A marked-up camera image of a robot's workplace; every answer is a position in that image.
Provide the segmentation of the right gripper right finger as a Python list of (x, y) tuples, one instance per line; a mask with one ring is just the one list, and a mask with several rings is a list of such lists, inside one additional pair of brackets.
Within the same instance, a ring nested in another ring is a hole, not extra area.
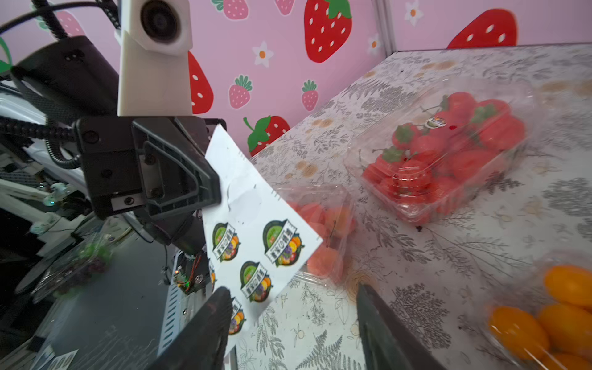
[(359, 285), (359, 332), (368, 369), (437, 370), (444, 366), (405, 327), (370, 285)]

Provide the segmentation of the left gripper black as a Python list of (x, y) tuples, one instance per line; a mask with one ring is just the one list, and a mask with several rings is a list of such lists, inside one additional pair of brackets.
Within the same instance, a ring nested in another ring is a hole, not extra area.
[(161, 243), (202, 243), (197, 211), (221, 202), (205, 159), (222, 121), (184, 117), (86, 117), (73, 131), (92, 209), (133, 213)]

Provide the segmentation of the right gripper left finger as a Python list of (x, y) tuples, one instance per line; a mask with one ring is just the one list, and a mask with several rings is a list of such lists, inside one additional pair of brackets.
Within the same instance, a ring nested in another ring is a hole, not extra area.
[(228, 344), (231, 293), (218, 288), (149, 370), (222, 369)]

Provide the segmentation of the white sticker sheet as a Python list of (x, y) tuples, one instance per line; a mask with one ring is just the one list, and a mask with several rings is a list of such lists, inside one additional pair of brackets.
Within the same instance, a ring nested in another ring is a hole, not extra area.
[(204, 208), (214, 287), (230, 292), (229, 352), (303, 268), (322, 237), (259, 174), (217, 126), (205, 158), (220, 180), (221, 201)]

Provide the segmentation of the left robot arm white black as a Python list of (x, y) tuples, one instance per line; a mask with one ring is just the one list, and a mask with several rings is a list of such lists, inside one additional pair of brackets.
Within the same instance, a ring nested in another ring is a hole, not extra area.
[[(187, 1), (36, 1), (8, 32), (41, 18), (55, 42), (13, 66), (9, 75), (45, 124), (3, 117), (1, 131), (45, 140), (60, 167), (83, 171), (101, 219), (134, 212), (165, 243), (191, 229), (194, 213), (220, 203), (220, 179), (206, 160), (220, 119), (191, 107)], [(59, 10), (103, 9), (116, 27), (120, 69), (84, 36), (69, 36)]]

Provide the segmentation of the round fruit label sticker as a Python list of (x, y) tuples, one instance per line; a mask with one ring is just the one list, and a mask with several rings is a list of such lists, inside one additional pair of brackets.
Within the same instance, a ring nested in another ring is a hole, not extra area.
[(442, 118), (440, 116), (434, 116), (429, 118), (425, 124), (424, 124), (425, 128), (429, 129), (429, 130), (437, 130), (439, 128), (443, 128), (445, 126), (447, 126), (447, 120), (445, 118)]

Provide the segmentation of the clear large peach box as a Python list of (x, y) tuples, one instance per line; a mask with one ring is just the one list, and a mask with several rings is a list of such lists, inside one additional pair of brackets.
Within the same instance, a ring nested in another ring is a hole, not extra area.
[(345, 274), (348, 239), (355, 232), (355, 205), (342, 185), (279, 187), (277, 192), (322, 239), (296, 278), (319, 285), (337, 285)]

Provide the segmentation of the clear orange kumquat box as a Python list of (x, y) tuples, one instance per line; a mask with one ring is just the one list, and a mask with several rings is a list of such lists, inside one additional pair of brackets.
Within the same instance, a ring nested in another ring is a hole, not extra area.
[(476, 311), (514, 369), (591, 367), (591, 255), (552, 251), (493, 289)]

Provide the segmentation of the clear strawberry box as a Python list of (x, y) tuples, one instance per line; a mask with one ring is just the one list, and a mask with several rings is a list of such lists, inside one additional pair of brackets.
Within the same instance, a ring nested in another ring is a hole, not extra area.
[[(434, 116), (447, 126), (425, 128)], [(354, 138), (344, 163), (400, 220), (423, 225), (512, 169), (543, 118), (529, 83), (446, 78)]]

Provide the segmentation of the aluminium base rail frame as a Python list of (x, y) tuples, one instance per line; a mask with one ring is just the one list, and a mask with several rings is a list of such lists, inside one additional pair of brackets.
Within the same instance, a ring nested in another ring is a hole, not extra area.
[(212, 284), (208, 258), (204, 254), (191, 257), (182, 252), (177, 253), (170, 281), (167, 287), (158, 356), (171, 347), (177, 336), (211, 296)]

